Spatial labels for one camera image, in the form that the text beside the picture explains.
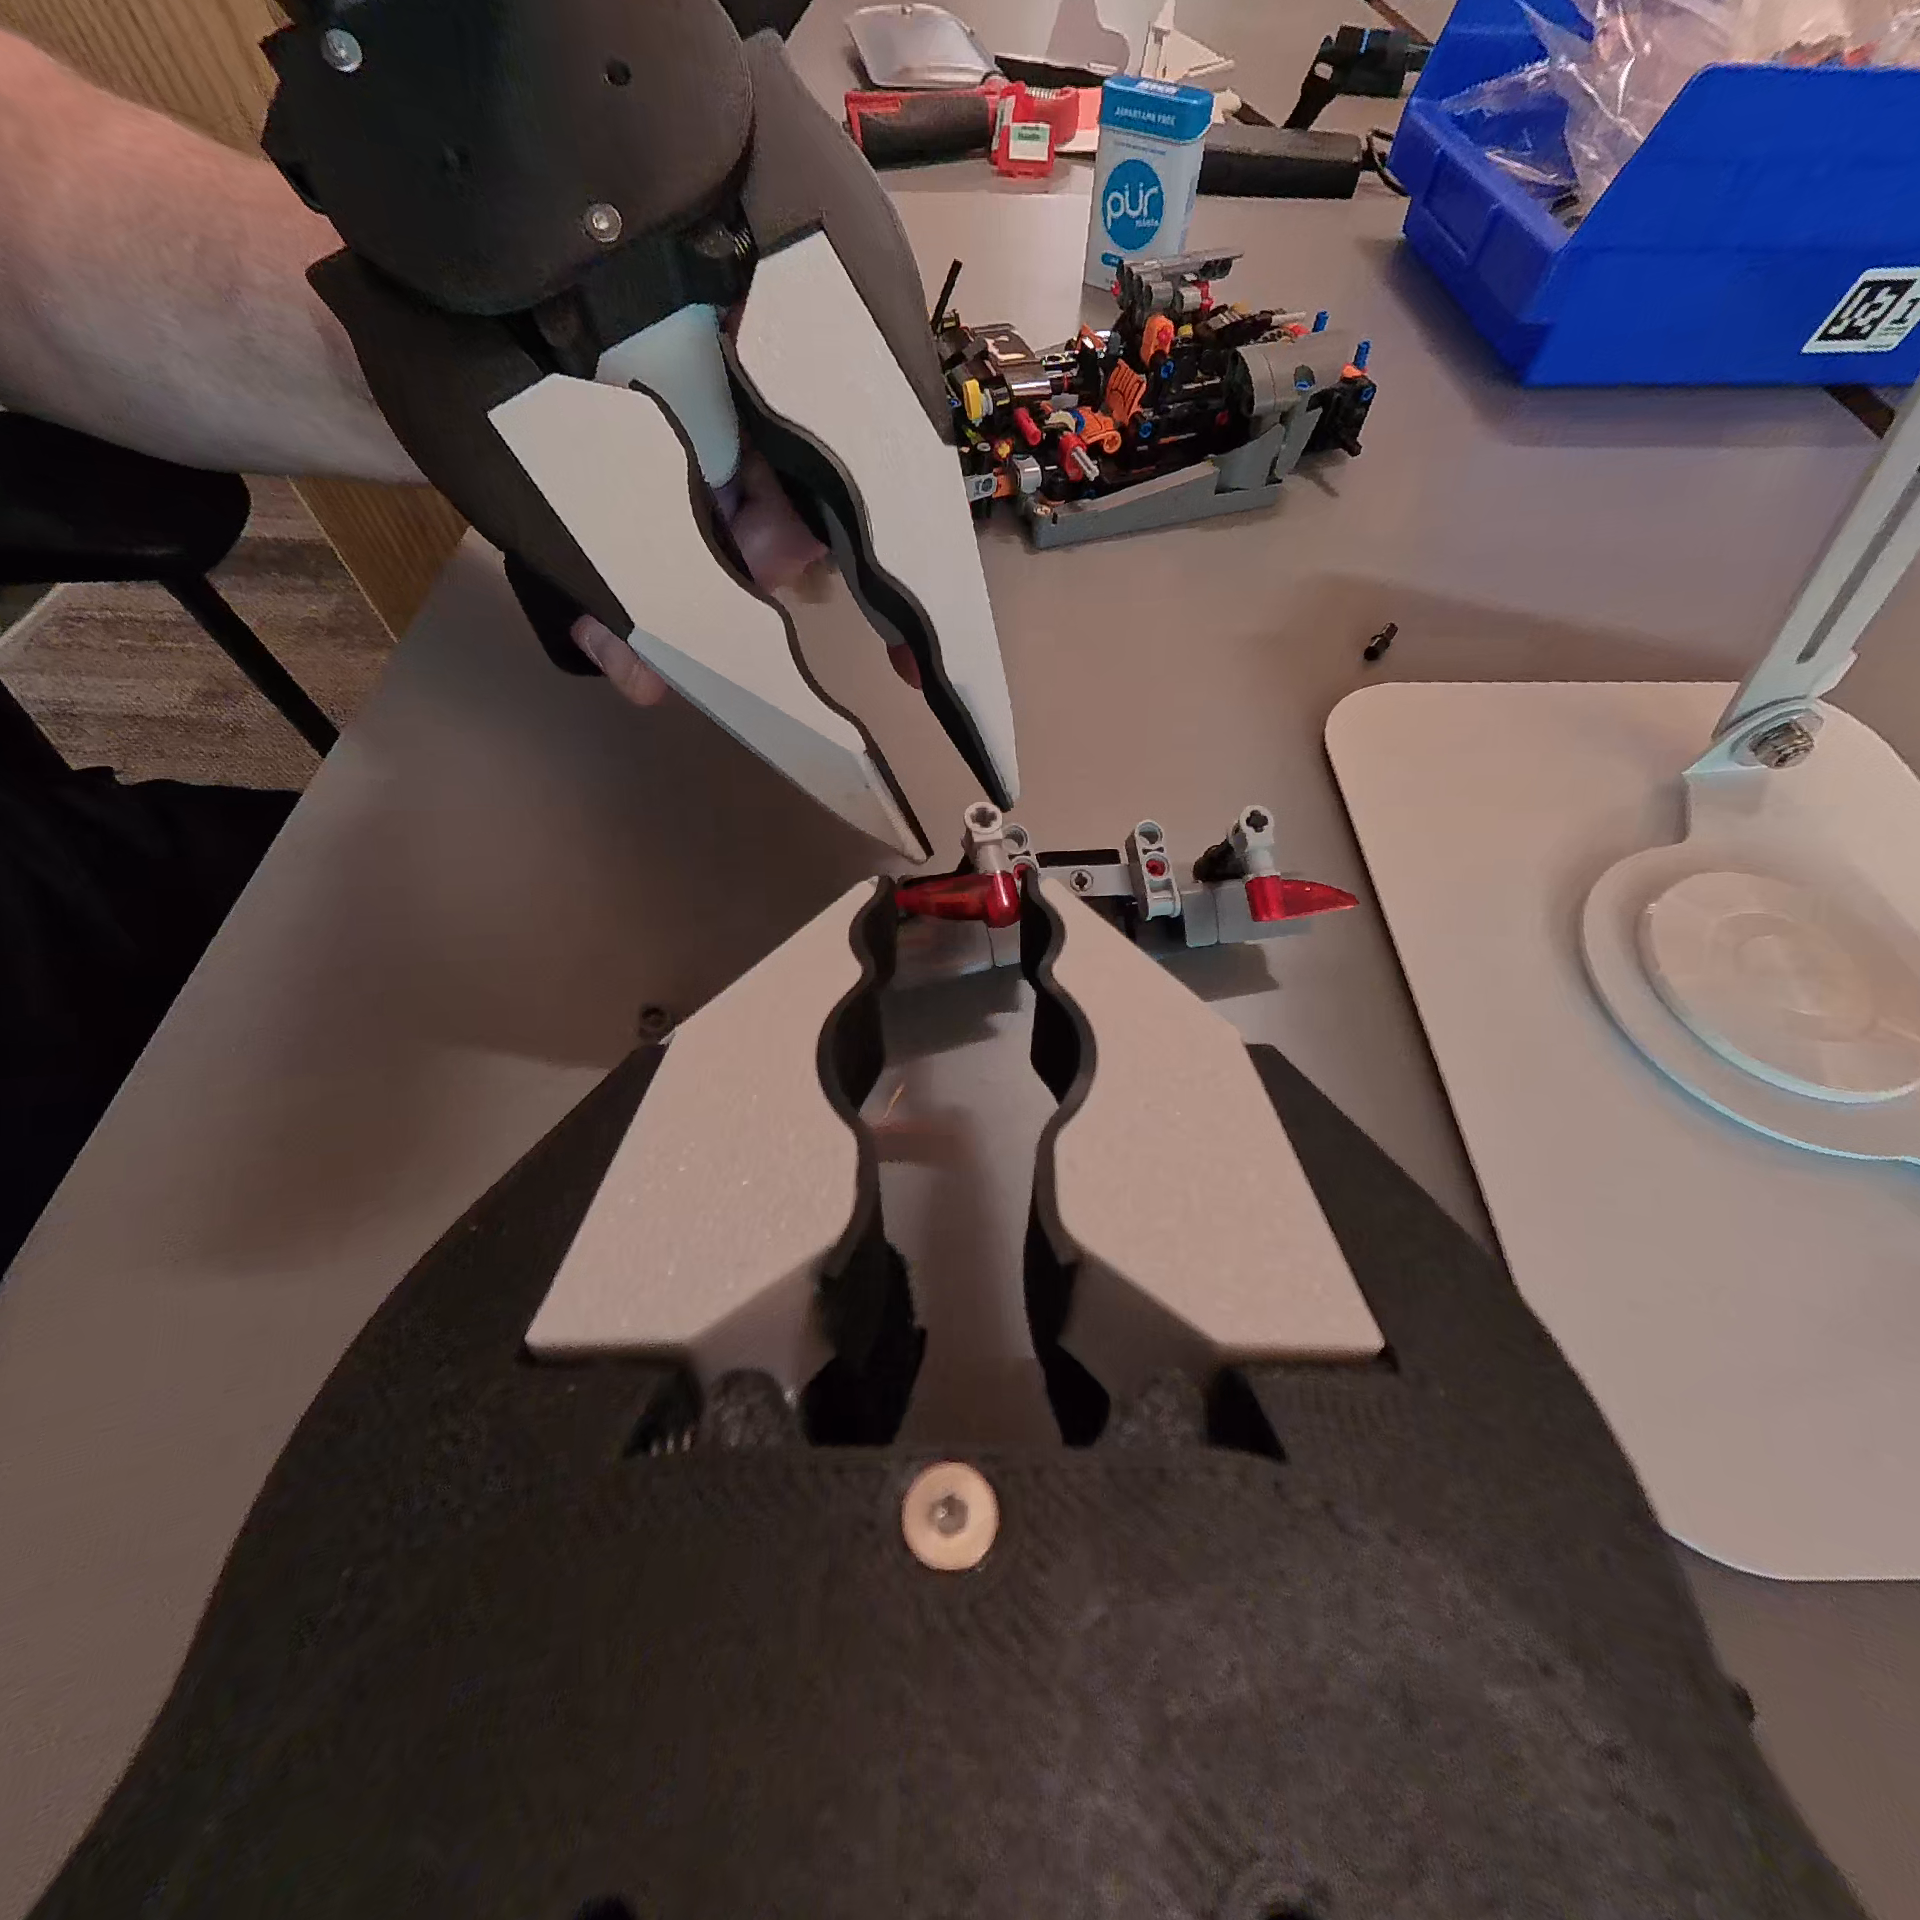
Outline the white blue mint pouch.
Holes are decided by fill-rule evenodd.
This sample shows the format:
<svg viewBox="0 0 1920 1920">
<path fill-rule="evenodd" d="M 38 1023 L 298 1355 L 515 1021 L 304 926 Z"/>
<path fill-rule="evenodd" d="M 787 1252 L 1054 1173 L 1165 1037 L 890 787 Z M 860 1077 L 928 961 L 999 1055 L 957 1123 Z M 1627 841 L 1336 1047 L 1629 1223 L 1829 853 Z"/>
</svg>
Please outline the white blue mint pouch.
<svg viewBox="0 0 1920 1920">
<path fill-rule="evenodd" d="M 1184 252 L 1214 93 L 1115 75 L 1100 91 L 1084 283 L 1110 291 L 1120 268 Z"/>
</svg>

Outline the clear plastic bags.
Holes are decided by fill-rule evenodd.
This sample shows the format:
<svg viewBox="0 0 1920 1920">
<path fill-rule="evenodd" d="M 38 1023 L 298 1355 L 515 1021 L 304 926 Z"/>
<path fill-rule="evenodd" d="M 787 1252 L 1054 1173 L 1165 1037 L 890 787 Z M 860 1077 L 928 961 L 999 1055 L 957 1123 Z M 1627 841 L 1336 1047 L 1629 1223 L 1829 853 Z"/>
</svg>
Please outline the clear plastic bags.
<svg viewBox="0 0 1920 1920">
<path fill-rule="evenodd" d="M 1691 77 L 1780 47 L 1784 4 L 1520 4 L 1541 52 L 1444 99 L 1488 163 L 1564 229 L 1578 229 Z"/>
</svg>

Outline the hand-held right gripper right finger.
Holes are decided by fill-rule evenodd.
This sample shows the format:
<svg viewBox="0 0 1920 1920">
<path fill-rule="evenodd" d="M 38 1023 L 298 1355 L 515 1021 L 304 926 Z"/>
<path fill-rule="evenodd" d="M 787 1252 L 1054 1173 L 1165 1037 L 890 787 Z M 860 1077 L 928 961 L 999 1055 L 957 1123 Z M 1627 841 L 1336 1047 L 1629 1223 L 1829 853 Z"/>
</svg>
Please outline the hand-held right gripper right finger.
<svg viewBox="0 0 1920 1920">
<path fill-rule="evenodd" d="M 1203 1392 L 1268 1363 L 1364 1364 L 1386 1334 L 1238 1029 L 1076 901 L 1027 876 L 1030 1064 L 1054 1099 L 1024 1309 L 1055 1411 L 1159 1376 Z"/>
</svg>

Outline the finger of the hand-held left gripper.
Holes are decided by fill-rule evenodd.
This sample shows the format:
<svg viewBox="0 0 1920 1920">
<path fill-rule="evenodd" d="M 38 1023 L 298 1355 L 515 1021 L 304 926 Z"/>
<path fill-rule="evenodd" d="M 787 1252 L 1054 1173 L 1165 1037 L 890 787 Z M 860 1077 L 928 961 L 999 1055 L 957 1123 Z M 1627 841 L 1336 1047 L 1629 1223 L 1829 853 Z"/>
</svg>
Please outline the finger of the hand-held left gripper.
<svg viewBox="0 0 1920 1920">
<path fill-rule="evenodd" d="M 1019 796 L 1016 727 L 967 481 L 831 235 L 762 252 L 727 340 L 757 451 L 826 527 L 877 636 L 982 796 Z"/>
<path fill-rule="evenodd" d="M 488 422 L 610 588 L 638 660 L 839 821 L 928 859 L 884 757 L 810 675 L 789 613 L 725 557 L 691 443 L 656 396 L 544 375 Z"/>
</svg>

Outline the lego car chassis assembly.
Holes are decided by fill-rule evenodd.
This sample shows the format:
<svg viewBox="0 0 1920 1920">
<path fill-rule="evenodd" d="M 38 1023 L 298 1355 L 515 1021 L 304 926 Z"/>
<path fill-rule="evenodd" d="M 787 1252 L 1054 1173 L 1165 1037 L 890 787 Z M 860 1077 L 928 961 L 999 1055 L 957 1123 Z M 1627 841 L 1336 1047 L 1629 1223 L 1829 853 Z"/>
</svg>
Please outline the lego car chassis assembly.
<svg viewBox="0 0 1920 1920">
<path fill-rule="evenodd" d="M 1010 510 L 1046 550 L 1268 512 L 1324 454 L 1360 456 L 1372 343 L 1346 355 L 1328 311 L 1218 294 L 1236 249 L 1120 262 L 1110 326 L 1035 349 L 1005 321 L 930 317 L 976 520 Z"/>
</svg>

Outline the black red handled tool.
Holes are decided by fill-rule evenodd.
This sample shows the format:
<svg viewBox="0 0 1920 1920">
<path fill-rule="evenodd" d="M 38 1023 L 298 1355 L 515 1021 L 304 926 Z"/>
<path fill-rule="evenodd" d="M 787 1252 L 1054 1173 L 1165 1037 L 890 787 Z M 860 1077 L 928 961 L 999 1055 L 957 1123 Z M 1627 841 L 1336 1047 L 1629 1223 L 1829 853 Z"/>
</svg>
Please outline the black red handled tool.
<svg viewBox="0 0 1920 1920">
<path fill-rule="evenodd" d="M 1005 176 L 1046 176 L 1074 136 L 1098 125 L 1100 87 L 851 89 L 852 142 L 875 168 L 984 157 Z"/>
</svg>

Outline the silver foil pouch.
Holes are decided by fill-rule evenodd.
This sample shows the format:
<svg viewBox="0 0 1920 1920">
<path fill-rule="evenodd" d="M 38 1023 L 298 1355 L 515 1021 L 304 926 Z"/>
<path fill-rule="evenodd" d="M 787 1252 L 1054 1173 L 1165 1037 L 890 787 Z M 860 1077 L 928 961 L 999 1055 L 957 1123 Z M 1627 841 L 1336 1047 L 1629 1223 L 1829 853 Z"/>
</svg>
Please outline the silver foil pouch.
<svg viewBox="0 0 1920 1920">
<path fill-rule="evenodd" d="M 999 75 L 972 27 L 938 4 L 862 7 L 847 16 L 847 37 L 872 89 L 972 89 Z"/>
</svg>

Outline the blue plastic bin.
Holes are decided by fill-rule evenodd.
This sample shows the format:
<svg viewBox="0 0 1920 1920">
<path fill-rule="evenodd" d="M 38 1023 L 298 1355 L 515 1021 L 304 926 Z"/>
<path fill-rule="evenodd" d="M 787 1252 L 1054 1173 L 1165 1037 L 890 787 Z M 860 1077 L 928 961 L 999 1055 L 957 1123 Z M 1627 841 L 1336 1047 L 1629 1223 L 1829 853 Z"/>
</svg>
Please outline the blue plastic bin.
<svg viewBox="0 0 1920 1920">
<path fill-rule="evenodd" d="M 1408 249 L 1520 383 L 1916 382 L 1916 68 L 1711 64 L 1567 225 L 1454 110 L 1543 54 L 1523 4 L 1454 4 L 1390 150 Z"/>
</svg>

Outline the grey lego subassembly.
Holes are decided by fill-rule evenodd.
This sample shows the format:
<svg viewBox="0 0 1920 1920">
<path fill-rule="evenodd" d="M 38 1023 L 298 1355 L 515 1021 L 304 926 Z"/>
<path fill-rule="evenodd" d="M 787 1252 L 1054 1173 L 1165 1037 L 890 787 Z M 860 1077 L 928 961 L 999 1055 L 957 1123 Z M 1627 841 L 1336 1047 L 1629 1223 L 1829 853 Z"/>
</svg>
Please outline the grey lego subassembly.
<svg viewBox="0 0 1920 1920">
<path fill-rule="evenodd" d="M 1358 905 L 1351 891 L 1333 883 L 1282 871 L 1277 816 L 1262 801 L 1247 805 L 1218 841 L 1192 857 L 1184 857 L 1156 821 L 1138 821 L 1115 847 L 1045 847 L 1027 833 L 1037 865 L 1022 871 L 1019 880 L 1037 876 L 1060 883 L 1126 942 L 1159 959 L 1228 943 L 1266 943 L 1312 918 Z M 964 827 L 962 859 L 950 873 L 968 873 Z M 895 968 L 908 981 L 1007 968 L 1019 950 L 1019 924 L 984 928 L 899 913 Z"/>
</svg>

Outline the black cylinder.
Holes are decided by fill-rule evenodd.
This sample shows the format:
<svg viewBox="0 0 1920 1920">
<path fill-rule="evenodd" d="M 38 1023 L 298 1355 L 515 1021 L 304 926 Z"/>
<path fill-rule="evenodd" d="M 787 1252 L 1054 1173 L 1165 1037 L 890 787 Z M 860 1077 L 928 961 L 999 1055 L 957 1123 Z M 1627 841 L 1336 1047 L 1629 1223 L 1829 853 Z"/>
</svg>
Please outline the black cylinder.
<svg viewBox="0 0 1920 1920">
<path fill-rule="evenodd" d="M 1207 131 L 1198 193 L 1244 200 L 1349 200 L 1360 174 L 1358 135 L 1226 118 Z"/>
</svg>

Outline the white metal book stand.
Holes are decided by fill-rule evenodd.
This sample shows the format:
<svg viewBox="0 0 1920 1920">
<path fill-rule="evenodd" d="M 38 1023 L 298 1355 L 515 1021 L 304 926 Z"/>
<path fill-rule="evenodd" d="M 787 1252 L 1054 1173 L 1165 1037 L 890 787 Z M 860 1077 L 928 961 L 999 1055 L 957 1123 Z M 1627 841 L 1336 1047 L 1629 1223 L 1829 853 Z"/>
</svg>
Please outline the white metal book stand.
<svg viewBox="0 0 1920 1920">
<path fill-rule="evenodd" d="M 1514 1281 L 1658 1520 L 1916 1581 L 1916 769 L 1832 689 L 1916 398 L 1739 687 L 1383 684 L 1326 728 Z"/>
</svg>

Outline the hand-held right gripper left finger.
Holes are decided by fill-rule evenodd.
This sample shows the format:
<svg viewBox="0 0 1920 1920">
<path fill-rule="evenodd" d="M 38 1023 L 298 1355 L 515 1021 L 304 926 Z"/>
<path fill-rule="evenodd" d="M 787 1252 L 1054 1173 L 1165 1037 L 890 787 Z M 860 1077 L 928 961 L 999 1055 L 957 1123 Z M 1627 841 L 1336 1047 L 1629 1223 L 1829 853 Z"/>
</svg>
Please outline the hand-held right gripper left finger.
<svg viewBox="0 0 1920 1920">
<path fill-rule="evenodd" d="M 685 1019 L 526 1329 L 539 1360 L 763 1373 L 807 1411 L 902 1411 L 920 1366 L 862 1109 L 895 888 L 868 878 Z"/>
</svg>

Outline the white folded paper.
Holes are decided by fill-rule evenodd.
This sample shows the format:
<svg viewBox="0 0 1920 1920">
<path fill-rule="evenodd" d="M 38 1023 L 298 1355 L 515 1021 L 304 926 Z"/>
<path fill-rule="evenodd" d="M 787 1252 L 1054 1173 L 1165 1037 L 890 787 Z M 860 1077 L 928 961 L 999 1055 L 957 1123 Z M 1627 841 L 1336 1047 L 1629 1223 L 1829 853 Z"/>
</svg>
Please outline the white folded paper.
<svg viewBox="0 0 1920 1920">
<path fill-rule="evenodd" d="M 1234 59 L 1184 31 L 1174 1 L 1054 4 L 1042 54 L 1101 75 L 1214 81 Z"/>
</svg>

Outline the black strapped device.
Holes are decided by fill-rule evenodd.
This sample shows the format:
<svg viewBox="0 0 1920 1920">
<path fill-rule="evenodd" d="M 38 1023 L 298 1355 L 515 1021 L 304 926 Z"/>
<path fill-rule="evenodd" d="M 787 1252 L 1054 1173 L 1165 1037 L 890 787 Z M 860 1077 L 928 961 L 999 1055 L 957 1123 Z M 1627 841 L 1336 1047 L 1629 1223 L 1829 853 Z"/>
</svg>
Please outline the black strapped device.
<svg viewBox="0 0 1920 1920">
<path fill-rule="evenodd" d="M 1315 127 L 1335 99 L 1397 101 L 1419 75 L 1434 41 L 1415 29 L 1344 24 L 1322 38 L 1285 131 Z"/>
</svg>

